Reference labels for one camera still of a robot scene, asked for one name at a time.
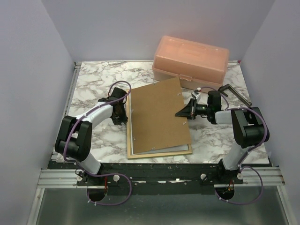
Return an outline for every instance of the storage box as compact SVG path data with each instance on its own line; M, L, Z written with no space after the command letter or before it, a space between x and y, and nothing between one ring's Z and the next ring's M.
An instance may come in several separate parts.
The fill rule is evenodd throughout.
M179 77L184 88L218 89L223 85L228 57L229 50L225 48L163 36L152 65L154 79Z

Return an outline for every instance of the orange plastic container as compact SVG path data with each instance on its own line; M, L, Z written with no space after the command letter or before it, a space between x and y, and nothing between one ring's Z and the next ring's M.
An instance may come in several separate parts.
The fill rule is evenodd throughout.
M225 48L163 36L152 65L154 79L179 77L184 88L218 89L223 85L228 57L229 50Z

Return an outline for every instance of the gray floor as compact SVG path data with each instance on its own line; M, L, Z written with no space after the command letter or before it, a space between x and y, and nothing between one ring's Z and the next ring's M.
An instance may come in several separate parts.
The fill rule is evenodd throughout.
M257 196L256 187L240 187L234 200ZM119 201L123 196L116 196ZM226 204L214 195L133 195L121 206L87 204L84 190L45 191L38 225L287 225L276 187L265 188L255 204Z

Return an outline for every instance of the table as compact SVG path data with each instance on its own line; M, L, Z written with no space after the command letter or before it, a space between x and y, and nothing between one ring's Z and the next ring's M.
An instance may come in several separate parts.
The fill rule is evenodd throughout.
M157 82L153 79L152 61L95 61L83 62L76 83L70 116L77 116L91 107L98 99L106 97L112 83L118 80L130 82L133 88ZM249 99L246 84L238 62L229 62L224 84L231 84L245 98ZM119 87L127 89L124 84ZM242 103L227 92L230 108ZM182 88L185 104L191 97L191 90ZM202 94L200 104L207 103L207 94ZM192 137L191 155L127 159L126 126L115 126L111 119L104 120L93 129L91 153L106 163L218 163L230 150L234 141L231 125L212 125L206 119L197 117L188 121ZM62 162L59 154L57 162ZM264 145L253 151L245 163L268 164Z

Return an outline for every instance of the wooden board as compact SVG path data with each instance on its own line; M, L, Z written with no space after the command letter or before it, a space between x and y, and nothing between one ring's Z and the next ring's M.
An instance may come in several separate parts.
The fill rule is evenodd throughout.
M188 150L185 151L176 151L176 152L162 152L162 153L146 153L146 154L139 154L133 155L132 154L132 134L131 134L131 110L130 110L130 100L129 96L127 97L126 103L126 114L128 117L127 122L127 158L134 159L134 158L150 158L150 157L163 157L163 156L174 156L174 155L184 155L184 154L192 154L192 145L188 145Z
M191 144L188 120L175 117L184 107L179 78L131 90L134 154Z

